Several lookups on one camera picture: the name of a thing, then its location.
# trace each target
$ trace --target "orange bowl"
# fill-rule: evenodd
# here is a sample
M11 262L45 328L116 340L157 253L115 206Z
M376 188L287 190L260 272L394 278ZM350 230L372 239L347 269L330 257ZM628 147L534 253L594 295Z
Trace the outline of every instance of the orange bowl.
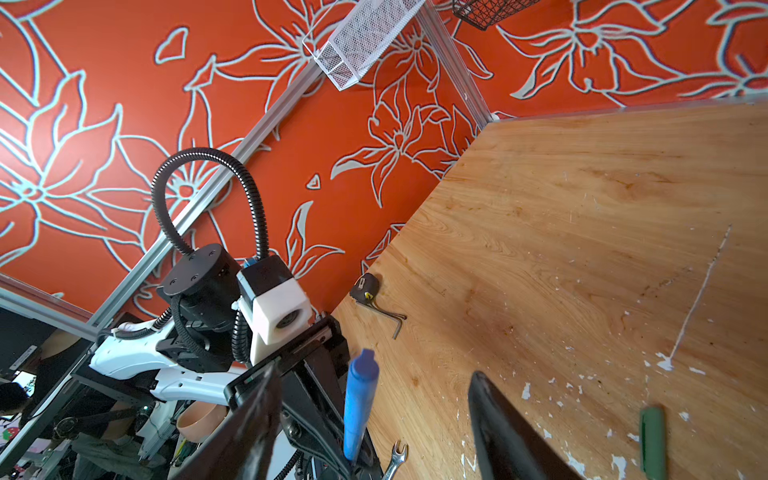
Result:
M176 427L184 438L200 443L214 432L226 416L227 407L223 405L194 402L179 415Z

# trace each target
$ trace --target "wrench head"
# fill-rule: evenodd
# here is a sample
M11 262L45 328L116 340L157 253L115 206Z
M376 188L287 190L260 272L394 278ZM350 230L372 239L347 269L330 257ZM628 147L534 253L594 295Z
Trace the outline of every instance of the wrench head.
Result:
M392 447L392 461L394 463L400 464L408 459L408 444L403 442L402 445L402 451L400 450L399 440L395 442L395 445Z

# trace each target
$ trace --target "basket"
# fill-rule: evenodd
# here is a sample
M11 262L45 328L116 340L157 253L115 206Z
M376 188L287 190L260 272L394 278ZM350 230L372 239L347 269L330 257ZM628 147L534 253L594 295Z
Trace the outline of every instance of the basket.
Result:
M313 54L315 61L336 88L351 87L381 57L424 1L360 0L328 42Z
M536 2L538 0L453 0L453 15L475 28L486 30Z

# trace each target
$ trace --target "flexible hose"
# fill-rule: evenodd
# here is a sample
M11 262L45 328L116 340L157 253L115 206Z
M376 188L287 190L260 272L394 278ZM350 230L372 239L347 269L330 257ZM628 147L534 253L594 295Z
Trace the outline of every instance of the flexible hose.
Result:
M132 332L127 330L118 330L114 333L115 338L122 339L122 340L136 340L136 339L143 339L145 336L152 335L153 333L159 332L166 324L168 323L168 320L170 320L170 307L166 308L162 315L160 315L158 318L154 320L154 323L152 323L152 328L147 329L141 329L141 330L134 330Z
M275 477L275 480L285 480L285 477L287 477L288 474L290 473L290 469L292 469L297 462L301 462L303 460L303 457L304 457L304 453L301 452L300 450L296 450L293 453L293 456L288 461L288 463L286 463L286 466L284 466L283 469L280 470L280 473L277 474L277 477Z
M248 322L245 321L243 313L238 310L235 326L232 328L232 355L235 358L235 362L240 362L246 366L250 364L249 330Z
M172 296L170 298L170 312L174 319L174 328L176 329L176 333L179 334L182 343L184 343L184 346L186 346L187 349L200 360L203 360L204 362L218 362L219 359L213 353L205 350L205 348L192 338L192 335L187 330L187 323L184 322L184 318L181 316L180 303L181 295Z
M173 172L181 165L188 164L191 161L215 161L225 166L234 173L240 184L243 185L245 196L250 207L250 215L253 220L253 230L256 237L256 259L260 260L270 254L269 239L266 234L266 217L264 215L264 206L261 203L259 189L256 182L253 181L250 172L235 157L216 150L215 148L193 147L182 150L171 155L160 168L152 180L152 208L157 217L160 228L165 233L168 240L183 254L194 252L193 248L181 238L176 230L174 222L170 219L168 207L165 203L165 188Z

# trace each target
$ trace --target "wood grain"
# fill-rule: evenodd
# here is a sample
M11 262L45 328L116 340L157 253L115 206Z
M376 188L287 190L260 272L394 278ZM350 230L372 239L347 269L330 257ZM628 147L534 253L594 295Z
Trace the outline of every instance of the wood grain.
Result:
M398 480L480 478L475 370L589 478L617 457L644 478L653 404L670 478L765 478L766 152L766 104L490 124L372 266L399 338L350 298L334 312L376 351L369 426L385 464L409 443Z

